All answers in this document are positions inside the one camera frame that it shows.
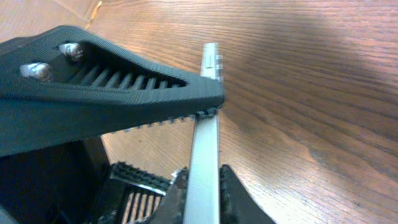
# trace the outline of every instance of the wood grain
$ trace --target wood grain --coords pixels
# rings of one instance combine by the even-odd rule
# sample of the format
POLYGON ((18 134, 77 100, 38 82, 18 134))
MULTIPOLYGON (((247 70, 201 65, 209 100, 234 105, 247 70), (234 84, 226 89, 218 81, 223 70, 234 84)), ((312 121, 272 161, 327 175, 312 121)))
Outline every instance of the wood grain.
MULTIPOLYGON (((197 73, 220 44, 221 162, 278 223, 398 222, 396 1, 105 1, 90 31, 197 73)), ((192 129, 103 139, 112 161, 169 177, 192 129)))
POLYGON ((60 25, 85 27, 94 0, 23 0, 0 2, 0 42, 43 33, 60 25))

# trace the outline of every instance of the metal bar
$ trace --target metal bar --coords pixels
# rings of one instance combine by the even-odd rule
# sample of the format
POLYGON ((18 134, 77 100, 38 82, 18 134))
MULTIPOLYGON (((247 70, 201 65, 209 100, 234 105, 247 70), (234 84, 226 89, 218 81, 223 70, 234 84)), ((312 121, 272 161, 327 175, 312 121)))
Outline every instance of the metal bar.
MULTIPOLYGON (((216 43, 205 44, 201 76, 219 80, 217 51, 216 43)), ((220 223, 218 115, 197 119, 195 125, 183 223, 220 223)))

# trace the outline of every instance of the gripper jaw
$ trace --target gripper jaw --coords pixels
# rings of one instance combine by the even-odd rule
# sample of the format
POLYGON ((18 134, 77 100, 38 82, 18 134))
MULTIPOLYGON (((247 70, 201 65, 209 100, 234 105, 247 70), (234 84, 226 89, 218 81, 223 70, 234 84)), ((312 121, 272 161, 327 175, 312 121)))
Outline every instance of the gripper jaw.
POLYGON ((0 156, 187 116, 213 116, 217 80, 72 26, 0 44, 0 156))

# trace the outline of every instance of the metal bolt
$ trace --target metal bolt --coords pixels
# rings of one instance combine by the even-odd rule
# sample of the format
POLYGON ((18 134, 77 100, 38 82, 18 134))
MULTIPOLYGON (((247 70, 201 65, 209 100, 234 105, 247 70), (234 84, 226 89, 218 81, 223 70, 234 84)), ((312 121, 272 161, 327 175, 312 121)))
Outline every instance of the metal bolt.
POLYGON ((70 60, 74 62, 80 61, 83 57, 83 49, 78 43, 67 43, 58 46, 58 49, 70 60))
POLYGON ((51 74, 51 66, 47 63, 31 63, 21 65, 19 71, 23 77, 35 78, 42 82, 51 82, 54 76, 51 74))

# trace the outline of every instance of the ventilation slot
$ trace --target ventilation slot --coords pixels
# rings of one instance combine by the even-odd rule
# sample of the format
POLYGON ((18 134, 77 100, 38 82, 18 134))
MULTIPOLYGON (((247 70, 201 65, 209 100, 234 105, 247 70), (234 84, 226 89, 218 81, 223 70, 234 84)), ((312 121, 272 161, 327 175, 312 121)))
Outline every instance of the ventilation slot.
POLYGON ((136 74, 102 67, 86 65, 79 69, 67 84, 93 86, 102 88, 117 88, 120 90, 161 90, 185 86, 181 81, 161 77, 156 73, 136 74))
POLYGON ((122 223, 129 223, 151 215, 159 206, 163 195, 132 186, 129 189, 122 223))

